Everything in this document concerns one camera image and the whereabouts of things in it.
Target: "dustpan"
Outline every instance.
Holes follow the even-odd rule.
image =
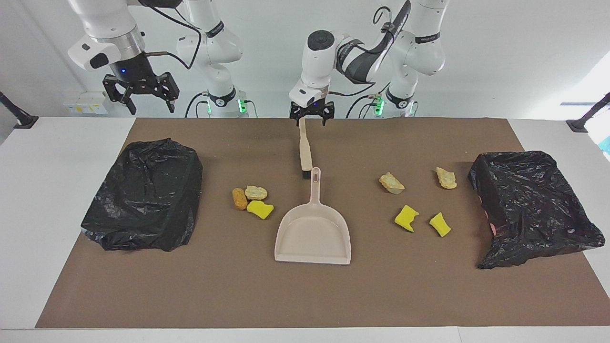
[[[282,218],[275,240],[275,260],[350,264],[347,223],[335,209],[320,203],[320,169],[311,174],[311,198]]]

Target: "brown paper surface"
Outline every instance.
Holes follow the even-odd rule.
[[[506,120],[307,121],[321,201],[347,221],[349,266],[276,262],[283,215],[309,201],[298,128],[288,119],[138,118],[126,144],[171,137],[204,166],[186,246],[104,251],[76,241],[38,328],[282,328],[610,325],[610,300],[582,253],[478,270],[492,233],[467,173],[479,153],[522,151]],[[435,167],[455,172],[439,186]],[[392,172],[393,195],[378,179]],[[275,205],[261,220],[233,208],[256,185]],[[414,233],[394,224],[403,205]],[[428,224],[443,213],[452,230]]]

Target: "sponge piece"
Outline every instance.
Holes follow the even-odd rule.
[[[414,232],[411,223],[416,215],[419,215],[416,210],[412,209],[409,205],[404,205],[400,213],[394,218],[394,222],[406,230]]]
[[[436,231],[440,234],[441,237],[445,237],[446,234],[451,231],[451,228],[445,222],[443,218],[443,214],[439,212],[439,214],[435,215],[434,218],[430,220],[430,225],[432,225]]]
[[[250,213],[258,215],[261,219],[266,219],[273,211],[273,205],[265,204],[260,200],[250,201],[246,210]]]

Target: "green indicator light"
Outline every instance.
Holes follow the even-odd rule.
[[[239,103],[239,112],[246,113],[248,111],[246,104],[240,99],[238,99],[237,102]]]
[[[385,103],[386,102],[383,99],[381,99],[381,98],[377,99],[377,103],[375,104],[375,115],[377,115],[378,117],[381,116],[381,112],[383,111],[383,105]]]

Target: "trash bag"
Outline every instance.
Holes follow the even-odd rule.
[[[555,160],[542,151],[480,154],[469,179],[494,231],[480,269],[520,265],[530,258],[605,243]]]
[[[81,223],[105,250],[188,243],[203,167],[195,150],[171,139],[129,144],[112,165]]]

